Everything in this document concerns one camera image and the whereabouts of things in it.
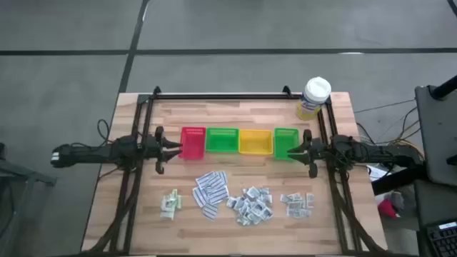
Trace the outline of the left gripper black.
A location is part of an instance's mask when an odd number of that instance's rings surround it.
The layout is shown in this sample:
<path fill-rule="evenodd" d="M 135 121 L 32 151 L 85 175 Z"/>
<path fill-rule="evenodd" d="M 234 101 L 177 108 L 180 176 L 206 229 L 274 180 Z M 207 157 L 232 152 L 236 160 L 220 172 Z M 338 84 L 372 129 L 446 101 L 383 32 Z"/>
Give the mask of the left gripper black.
<path fill-rule="evenodd" d="M 182 147 L 181 143 L 169 141 L 168 139 L 163 139 L 162 144 L 162 136 L 164 133 L 163 126 L 157 126 L 154 137 L 156 139 L 156 172 L 160 175 L 164 174 L 164 167 L 163 161 L 170 161 L 173 157 L 178 156 L 182 150 L 173 150 L 173 151 L 163 151 L 163 147 L 165 148 L 179 148 Z"/>

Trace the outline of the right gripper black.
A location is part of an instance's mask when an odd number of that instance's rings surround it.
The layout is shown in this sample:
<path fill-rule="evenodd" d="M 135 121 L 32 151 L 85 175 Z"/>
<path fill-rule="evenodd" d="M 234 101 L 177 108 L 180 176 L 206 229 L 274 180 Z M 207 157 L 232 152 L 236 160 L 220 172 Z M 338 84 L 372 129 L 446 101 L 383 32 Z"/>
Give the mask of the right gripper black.
<path fill-rule="evenodd" d="M 303 143 L 289 149 L 287 152 L 290 153 L 289 158 L 308 166 L 308 175 L 310 178 L 316 178 L 318 168 L 315 160 L 323 159 L 321 154 L 324 150 L 325 144 L 322 140 L 320 138 L 314 138 L 311 130 L 306 129 L 303 132 Z"/>

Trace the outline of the green plastic basket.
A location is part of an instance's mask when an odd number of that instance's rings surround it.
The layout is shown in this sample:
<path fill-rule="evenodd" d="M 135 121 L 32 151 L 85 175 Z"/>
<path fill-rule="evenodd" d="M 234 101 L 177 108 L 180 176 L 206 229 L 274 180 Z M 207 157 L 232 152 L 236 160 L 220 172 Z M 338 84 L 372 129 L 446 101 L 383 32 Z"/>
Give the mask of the green plastic basket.
<path fill-rule="evenodd" d="M 206 151 L 211 153 L 238 152 L 238 128 L 209 127 L 206 129 Z"/>
<path fill-rule="evenodd" d="M 274 158 L 276 160 L 290 161 L 288 150 L 298 147 L 298 129 L 275 128 L 274 129 Z"/>

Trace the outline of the red plastic basket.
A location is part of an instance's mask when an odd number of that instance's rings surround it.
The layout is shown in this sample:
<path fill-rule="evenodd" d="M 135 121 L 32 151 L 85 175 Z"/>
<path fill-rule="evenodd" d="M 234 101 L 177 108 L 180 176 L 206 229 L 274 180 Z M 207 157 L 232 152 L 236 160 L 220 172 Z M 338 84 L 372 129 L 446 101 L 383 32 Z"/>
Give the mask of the red plastic basket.
<path fill-rule="evenodd" d="M 181 130 L 181 153 L 185 160 L 201 160 L 204 158 L 206 129 L 204 127 L 183 127 Z"/>

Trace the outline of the yellow plastic basket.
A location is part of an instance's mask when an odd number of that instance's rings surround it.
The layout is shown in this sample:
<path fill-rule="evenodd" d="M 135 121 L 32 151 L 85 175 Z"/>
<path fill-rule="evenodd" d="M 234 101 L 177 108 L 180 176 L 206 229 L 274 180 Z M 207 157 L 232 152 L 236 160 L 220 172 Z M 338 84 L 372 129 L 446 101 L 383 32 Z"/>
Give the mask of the yellow plastic basket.
<path fill-rule="evenodd" d="M 271 155 L 273 153 L 273 131 L 241 129 L 238 152 L 245 155 Z"/>

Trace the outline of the blue striped bandage wrapper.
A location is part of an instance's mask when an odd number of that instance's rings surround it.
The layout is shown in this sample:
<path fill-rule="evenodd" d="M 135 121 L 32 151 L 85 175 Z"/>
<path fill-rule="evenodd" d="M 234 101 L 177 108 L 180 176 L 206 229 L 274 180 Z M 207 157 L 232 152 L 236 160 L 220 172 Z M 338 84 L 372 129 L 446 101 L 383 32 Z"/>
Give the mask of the blue striped bandage wrapper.
<path fill-rule="evenodd" d="M 202 191 L 199 187 L 193 188 L 192 194 L 195 202 L 200 208 L 203 208 L 207 204 L 206 193 Z"/>
<path fill-rule="evenodd" d="M 196 179 L 196 184 L 200 189 L 204 189 L 208 187 L 209 184 L 212 183 L 213 180 L 217 179 L 218 176 L 212 171 L 210 173 L 204 174 L 201 177 Z"/>
<path fill-rule="evenodd" d="M 225 171 L 214 171 L 214 179 L 210 183 L 210 187 L 218 188 L 227 184 L 227 177 Z"/>
<path fill-rule="evenodd" d="M 218 215 L 219 208 L 216 205 L 208 203 L 202 208 L 202 212 L 205 217 L 213 221 Z"/>
<path fill-rule="evenodd" d="M 207 193 L 207 196 L 209 198 L 209 203 L 217 204 L 229 197 L 229 189 L 227 186 L 221 186 L 215 189 L 211 189 Z"/>

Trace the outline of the Lysol wipes canister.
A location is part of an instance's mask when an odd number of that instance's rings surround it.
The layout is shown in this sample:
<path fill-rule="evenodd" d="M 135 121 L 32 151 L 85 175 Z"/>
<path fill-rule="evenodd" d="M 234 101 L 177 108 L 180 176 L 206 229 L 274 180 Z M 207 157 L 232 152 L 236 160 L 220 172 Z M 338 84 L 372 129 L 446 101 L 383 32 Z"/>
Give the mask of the Lysol wipes canister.
<path fill-rule="evenodd" d="M 309 79 L 300 95 L 296 114 L 302 120 L 313 119 L 331 95 L 331 84 L 317 76 Z"/>

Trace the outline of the white paper sheet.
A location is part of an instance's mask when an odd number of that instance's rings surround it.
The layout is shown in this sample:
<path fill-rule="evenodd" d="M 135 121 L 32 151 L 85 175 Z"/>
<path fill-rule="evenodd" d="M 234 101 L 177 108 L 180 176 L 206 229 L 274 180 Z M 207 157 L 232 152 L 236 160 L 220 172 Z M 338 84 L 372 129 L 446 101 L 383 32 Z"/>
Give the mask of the white paper sheet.
<path fill-rule="evenodd" d="M 390 174 L 389 169 L 382 165 L 367 165 L 366 167 L 371 182 L 377 181 Z"/>

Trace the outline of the black slanted bar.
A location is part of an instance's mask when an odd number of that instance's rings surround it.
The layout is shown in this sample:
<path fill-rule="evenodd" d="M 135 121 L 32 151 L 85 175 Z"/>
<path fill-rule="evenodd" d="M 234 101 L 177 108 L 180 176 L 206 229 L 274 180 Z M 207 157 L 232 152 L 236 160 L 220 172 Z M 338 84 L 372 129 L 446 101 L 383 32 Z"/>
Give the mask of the black slanted bar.
<path fill-rule="evenodd" d="M 380 195 L 397 188 L 412 184 L 415 180 L 428 180 L 426 168 L 418 166 L 415 168 L 406 168 L 404 170 L 382 176 L 371 183 L 374 195 Z"/>

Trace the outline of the red cloth object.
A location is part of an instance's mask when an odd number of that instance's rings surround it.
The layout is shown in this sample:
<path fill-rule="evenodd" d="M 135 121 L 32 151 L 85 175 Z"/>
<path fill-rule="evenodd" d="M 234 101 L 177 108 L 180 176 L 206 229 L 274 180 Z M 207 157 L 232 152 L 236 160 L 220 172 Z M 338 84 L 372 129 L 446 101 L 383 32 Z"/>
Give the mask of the red cloth object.
<path fill-rule="evenodd" d="M 389 218 L 397 218 L 396 210 L 387 198 L 383 199 L 378 204 L 378 211 L 380 212 L 380 214 L 383 214 Z"/>

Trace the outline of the grey cloth object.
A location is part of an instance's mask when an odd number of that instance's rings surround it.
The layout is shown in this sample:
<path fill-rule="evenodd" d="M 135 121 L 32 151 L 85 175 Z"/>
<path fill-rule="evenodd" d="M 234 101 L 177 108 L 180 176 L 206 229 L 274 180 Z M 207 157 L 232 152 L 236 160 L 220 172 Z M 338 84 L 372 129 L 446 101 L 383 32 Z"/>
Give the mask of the grey cloth object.
<path fill-rule="evenodd" d="M 404 203 L 404 197 L 401 192 L 399 191 L 393 191 L 390 194 L 390 202 L 392 206 L 397 210 L 397 211 L 402 211 L 405 207 Z"/>

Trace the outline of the dark desk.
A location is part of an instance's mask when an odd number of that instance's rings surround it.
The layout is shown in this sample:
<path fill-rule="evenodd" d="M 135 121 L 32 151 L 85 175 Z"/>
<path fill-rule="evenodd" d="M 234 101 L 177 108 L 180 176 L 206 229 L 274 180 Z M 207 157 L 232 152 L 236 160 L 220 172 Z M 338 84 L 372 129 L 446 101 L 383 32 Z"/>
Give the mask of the dark desk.
<path fill-rule="evenodd" d="M 433 257 L 426 238 L 426 227 L 436 223 L 457 221 L 457 187 L 415 181 L 414 189 L 419 224 L 419 256 Z"/>

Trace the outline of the grey metal stand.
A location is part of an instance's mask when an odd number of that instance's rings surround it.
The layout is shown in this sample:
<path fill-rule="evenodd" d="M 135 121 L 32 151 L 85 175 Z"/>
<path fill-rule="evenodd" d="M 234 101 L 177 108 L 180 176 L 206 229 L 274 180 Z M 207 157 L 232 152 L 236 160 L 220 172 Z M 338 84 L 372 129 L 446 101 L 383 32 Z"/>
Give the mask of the grey metal stand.
<path fill-rule="evenodd" d="M 11 252 L 23 216 L 21 212 L 36 182 L 54 186 L 56 177 L 7 161 L 6 145 L 0 143 L 0 257 Z"/>

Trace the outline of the black pole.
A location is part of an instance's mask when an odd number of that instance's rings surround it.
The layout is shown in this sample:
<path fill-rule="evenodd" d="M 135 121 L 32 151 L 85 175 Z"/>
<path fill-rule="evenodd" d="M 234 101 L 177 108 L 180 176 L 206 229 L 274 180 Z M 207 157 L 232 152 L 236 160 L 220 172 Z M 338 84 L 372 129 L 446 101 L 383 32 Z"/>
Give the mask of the black pole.
<path fill-rule="evenodd" d="M 457 90 L 457 75 L 447 80 L 440 86 L 429 86 L 429 94 L 435 100 L 444 100 L 447 95 Z"/>

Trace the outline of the black keyboard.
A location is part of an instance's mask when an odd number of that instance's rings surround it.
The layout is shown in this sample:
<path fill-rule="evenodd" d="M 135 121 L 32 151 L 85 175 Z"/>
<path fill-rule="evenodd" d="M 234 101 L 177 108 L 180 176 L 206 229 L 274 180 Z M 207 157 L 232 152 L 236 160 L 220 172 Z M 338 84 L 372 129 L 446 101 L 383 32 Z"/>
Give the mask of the black keyboard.
<path fill-rule="evenodd" d="M 457 221 L 427 226 L 426 238 L 433 257 L 457 257 Z"/>

